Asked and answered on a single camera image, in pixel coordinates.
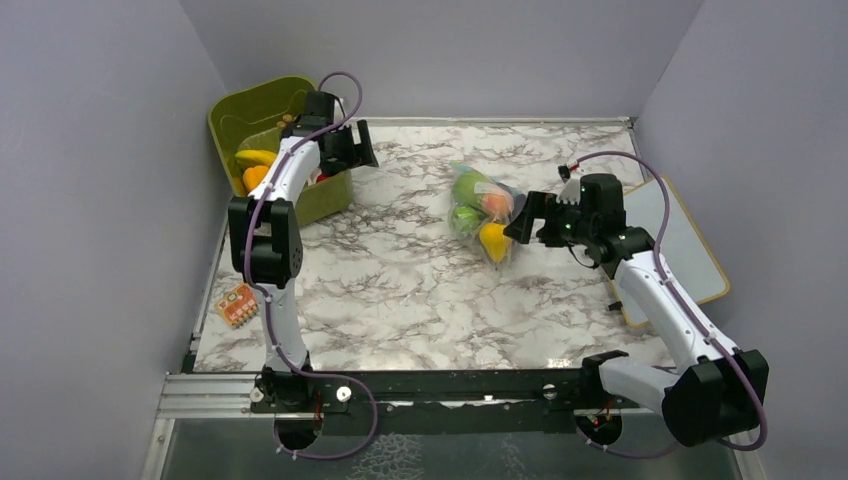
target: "clear plastic bag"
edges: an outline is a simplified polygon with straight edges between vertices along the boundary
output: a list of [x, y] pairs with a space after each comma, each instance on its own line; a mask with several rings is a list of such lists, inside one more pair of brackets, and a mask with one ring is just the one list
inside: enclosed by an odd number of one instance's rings
[[523, 208], [525, 195], [471, 167], [451, 166], [451, 231], [496, 267], [508, 265], [516, 244], [503, 230]]

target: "white marble surface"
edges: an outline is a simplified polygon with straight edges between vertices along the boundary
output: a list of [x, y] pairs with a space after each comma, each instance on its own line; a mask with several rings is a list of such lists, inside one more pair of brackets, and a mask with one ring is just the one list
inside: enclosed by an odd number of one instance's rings
[[[621, 349], [667, 364], [650, 329], [627, 327], [600, 270], [566, 250], [521, 246], [499, 271], [450, 235], [451, 161], [521, 190], [558, 191], [556, 166], [599, 150], [633, 152], [624, 126], [372, 127], [379, 169], [354, 170], [355, 201], [302, 230], [299, 320], [318, 369], [471, 369], [579, 366]], [[606, 157], [582, 169], [612, 172], [625, 188], [637, 165]], [[229, 243], [211, 299], [241, 280]], [[265, 356], [254, 318], [230, 329], [208, 305], [195, 370], [256, 371]]]

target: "whiteboard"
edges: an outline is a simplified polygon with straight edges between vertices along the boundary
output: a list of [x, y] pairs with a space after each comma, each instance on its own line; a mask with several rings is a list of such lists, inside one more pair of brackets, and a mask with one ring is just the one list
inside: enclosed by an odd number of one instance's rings
[[[662, 191], [651, 179], [624, 194], [624, 209], [627, 211], [627, 225], [643, 227], [656, 238], [662, 223]], [[706, 303], [719, 298], [730, 290], [730, 282], [707, 246], [701, 232], [680, 196], [668, 179], [663, 178], [671, 194], [671, 215], [662, 253], [665, 255], [671, 271], [683, 288], [697, 303]], [[610, 282], [615, 296], [622, 304], [624, 320], [631, 327], [647, 325], [648, 318], [636, 305], [636, 302], [623, 291], [619, 291], [614, 282]]]

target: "gray backdrop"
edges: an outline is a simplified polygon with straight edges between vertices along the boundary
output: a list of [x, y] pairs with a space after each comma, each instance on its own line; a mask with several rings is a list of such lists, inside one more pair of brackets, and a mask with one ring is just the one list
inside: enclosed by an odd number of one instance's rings
[[0, 6], [0, 478], [138, 478], [227, 200], [175, 0]]
[[365, 115], [613, 117], [641, 112], [701, 0], [181, 3], [230, 90], [343, 69]]
[[707, 0], [636, 124], [771, 364], [769, 478], [846, 478], [848, 3]]

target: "green bin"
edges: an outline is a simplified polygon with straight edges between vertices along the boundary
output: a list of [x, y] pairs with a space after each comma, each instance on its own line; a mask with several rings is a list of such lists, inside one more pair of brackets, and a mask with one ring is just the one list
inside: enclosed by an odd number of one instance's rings
[[[235, 153], [243, 149], [279, 151], [277, 122], [283, 115], [300, 115], [306, 93], [312, 90], [315, 86], [306, 78], [282, 77], [227, 95], [212, 107], [209, 130], [233, 193], [241, 197], [248, 193]], [[303, 189], [295, 208], [297, 223], [302, 227], [344, 211], [352, 201], [353, 180], [346, 170]]]

